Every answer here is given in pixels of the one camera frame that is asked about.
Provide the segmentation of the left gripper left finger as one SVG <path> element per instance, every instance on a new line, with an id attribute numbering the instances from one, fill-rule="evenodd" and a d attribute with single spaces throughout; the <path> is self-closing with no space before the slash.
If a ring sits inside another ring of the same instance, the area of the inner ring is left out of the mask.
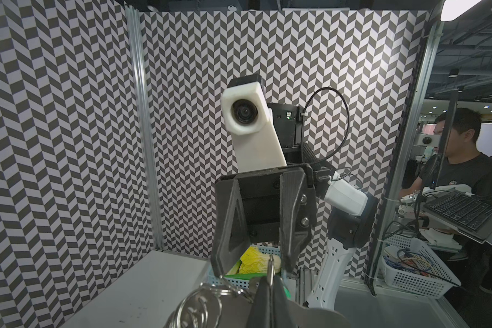
<path id="1" fill-rule="evenodd" d="M 250 281 L 250 292 L 254 303 L 247 318 L 247 328 L 271 327 L 271 287 L 266 276 L 255 277 Z"/>

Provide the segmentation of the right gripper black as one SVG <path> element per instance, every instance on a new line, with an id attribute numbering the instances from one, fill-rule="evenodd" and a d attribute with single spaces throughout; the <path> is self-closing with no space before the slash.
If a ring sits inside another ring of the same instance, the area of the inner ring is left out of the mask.
<path id="1" fill-rule="evenodd" d="M 251 243 L 280 244 L 282 266 L 292 272 L 312 240 L 324 167 L 295 164 L 222 176 L 215 183 L 217 217 L 210 263 L 224 277 Z"/>

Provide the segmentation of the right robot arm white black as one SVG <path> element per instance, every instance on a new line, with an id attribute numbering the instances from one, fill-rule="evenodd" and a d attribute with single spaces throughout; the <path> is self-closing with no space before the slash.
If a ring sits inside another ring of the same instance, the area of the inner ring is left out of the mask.
<path id="1" fill-rule="evenodd" d="M 330 204 L 328 251 L 307 297 L 312 308 L 332 308 L 349 261 L 369 238 L 378 199 L 347 183 L 325 161 L 287 165 L 271 105 L 247 99 L 222 104 L 238 158 L 247 165 L 215 184 L 217 225 L 210 257 L 225 276 L 252 243 L 280 242 L 288 270 L 306 248 L 317 222 L 317 200 Z"/>

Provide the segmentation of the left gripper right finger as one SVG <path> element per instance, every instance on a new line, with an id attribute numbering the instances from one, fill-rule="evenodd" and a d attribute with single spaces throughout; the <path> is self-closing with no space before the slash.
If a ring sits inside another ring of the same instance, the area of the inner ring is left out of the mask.
<path id="1" fill-rule="evenodd" d="M 280 278 L 274 278 L 272 284 L 272 327 L 298 328 L 288 306 L 288 299 Z"/>

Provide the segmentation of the key with green tag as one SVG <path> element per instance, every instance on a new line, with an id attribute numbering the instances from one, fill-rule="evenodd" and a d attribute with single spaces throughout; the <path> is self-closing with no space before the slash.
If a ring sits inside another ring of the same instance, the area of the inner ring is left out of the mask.
<path id="1" fill-rule="evenodd" d="M 292 299 L 292 295 L 291 295 L 290 291 L 288 290 L 288 288 L 284 286 L 284 287 L 283 287 L 283 289 L 284 289 L 284 292 L 285 292 L 286 298 L 287 298 L 288 300 L 291 300 L 291 299 Z"/>

